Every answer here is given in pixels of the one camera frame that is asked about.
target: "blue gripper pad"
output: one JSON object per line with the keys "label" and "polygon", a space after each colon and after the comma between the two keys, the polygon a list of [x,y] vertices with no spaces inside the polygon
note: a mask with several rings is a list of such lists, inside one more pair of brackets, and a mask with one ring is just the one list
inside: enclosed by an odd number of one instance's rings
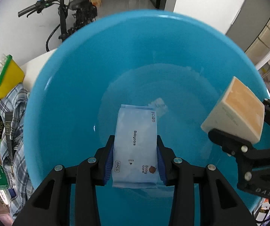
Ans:
{"label": "blue gripper pad", "polygon": [[114,142],[111,145],[106,163],[104,165],[104,184],[106,184],[108,182],[108,180],[110,179],[111,176],[111,172],[112,172],[112,167],[113,167],[113,147],[114,147]]}
{"label": "blue gripper pad", "polygon": [[158,145],[157,145],[157,159],[158,159],[158,172],[159,172],[160,179],[166,185],[167,177],[165,174],[165,164],[164,164]]}

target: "handlebar grip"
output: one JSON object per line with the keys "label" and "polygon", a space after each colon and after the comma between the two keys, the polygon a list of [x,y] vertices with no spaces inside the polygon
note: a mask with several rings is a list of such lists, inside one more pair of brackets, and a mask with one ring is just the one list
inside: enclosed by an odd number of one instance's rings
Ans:
{"label": "handlebar grip", "polygon": [[36,9],[35,4],[33,4],[33,5],[31,5],[31,6],[27,7],[27,8],[24,8],[23,10],[18,12],[18,17],[21,17],[22,15],[25,15],[26,13],[29,13],[29,12],[35,10],[35,9]]}

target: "bicycle seat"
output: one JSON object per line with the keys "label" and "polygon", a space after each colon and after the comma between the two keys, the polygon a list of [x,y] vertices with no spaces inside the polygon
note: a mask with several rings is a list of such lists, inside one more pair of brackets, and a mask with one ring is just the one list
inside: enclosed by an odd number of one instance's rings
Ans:
{"label": "bicycle seat", "polygon": [[72,0],[69,3],[69,7],[68,8],[71,9],[71,10],[77,10],[77,9],[84,8],[89,3],[90,3],[89,0]]}

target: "plaid shirt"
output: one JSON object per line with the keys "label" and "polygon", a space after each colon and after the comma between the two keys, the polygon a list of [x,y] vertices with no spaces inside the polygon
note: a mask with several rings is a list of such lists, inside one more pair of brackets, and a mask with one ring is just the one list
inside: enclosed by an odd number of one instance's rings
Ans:
{"label": "plaid shirt", "polygon": [[34,192],[34,188],[30,181],[23,145],[23,125],[24,113],[28,101],[28,91],[24,89],[22,83],[15,86],[5,98],[0,101],[0,115],[5,123],[5,112],[13,112],[13,120],[11,122],[10,139],[12,140],[12,147],[15,150],[13,157],[13,167],[10,166],[8,160],[8,149],[5,137],[5,129],[2,134],[2,141],[0,145],[0,157],[3,168],[13,175],[15,184],[17,186],[17,196],[11,200],[10,213],[15,219],[24,207],[28,198]]}

